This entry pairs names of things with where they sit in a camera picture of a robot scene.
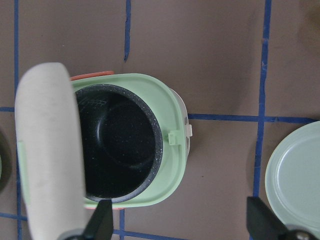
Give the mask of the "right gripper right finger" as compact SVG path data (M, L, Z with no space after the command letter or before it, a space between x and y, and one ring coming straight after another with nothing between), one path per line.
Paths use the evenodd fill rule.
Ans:
M289 229L256 196L246 199L246 228L251 240L316 240L317 237L302 228Z

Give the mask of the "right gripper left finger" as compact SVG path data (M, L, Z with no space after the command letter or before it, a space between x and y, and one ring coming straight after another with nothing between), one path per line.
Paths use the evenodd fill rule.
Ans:
M61 234L59 240L111 240L114 232L113 209L111 200L101 200L84 230Z

